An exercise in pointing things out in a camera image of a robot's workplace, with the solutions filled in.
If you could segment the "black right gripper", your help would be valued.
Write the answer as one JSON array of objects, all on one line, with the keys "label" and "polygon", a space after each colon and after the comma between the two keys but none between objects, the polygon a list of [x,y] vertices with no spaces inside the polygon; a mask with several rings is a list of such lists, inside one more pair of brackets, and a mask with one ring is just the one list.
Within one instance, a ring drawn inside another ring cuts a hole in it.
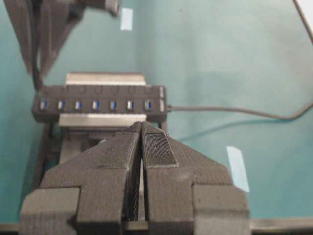
[{"label": "black right gripper", "polygon": [[104,9],[119,16],[121,0],[44,0],[40,8],[40,70],[47,75],[86,7]]}]

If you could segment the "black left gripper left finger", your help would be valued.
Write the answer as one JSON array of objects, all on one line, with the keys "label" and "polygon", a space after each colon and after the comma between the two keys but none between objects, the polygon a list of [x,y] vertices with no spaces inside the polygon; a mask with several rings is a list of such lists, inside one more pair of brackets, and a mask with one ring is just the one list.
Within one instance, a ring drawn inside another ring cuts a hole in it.
[{"label": "black left gripper left finger", "polygon": [[139,191],[141,122],[47,171],[22,206],[22,235],[120,235]]}]

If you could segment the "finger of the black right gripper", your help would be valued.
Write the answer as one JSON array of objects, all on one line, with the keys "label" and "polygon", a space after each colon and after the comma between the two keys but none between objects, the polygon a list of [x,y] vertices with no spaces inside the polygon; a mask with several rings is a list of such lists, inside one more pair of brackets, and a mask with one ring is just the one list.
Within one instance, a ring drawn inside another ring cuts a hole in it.
[{"label": "finger of the black right gripper", "polygon": [[31,20],[38,18],[38,0],[4,0],[9,19],[13,26],[20,52],[29,74],[33,73]]}]

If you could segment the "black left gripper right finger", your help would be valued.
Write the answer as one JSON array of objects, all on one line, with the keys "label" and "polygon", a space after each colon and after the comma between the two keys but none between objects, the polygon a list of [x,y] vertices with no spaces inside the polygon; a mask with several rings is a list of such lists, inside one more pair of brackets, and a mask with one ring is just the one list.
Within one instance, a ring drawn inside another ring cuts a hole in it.
[{"label": "black left gripper right finger", "polygon": [[250,209],[228,169],[142,124],[144,189],[152,235],[248,235]]}]

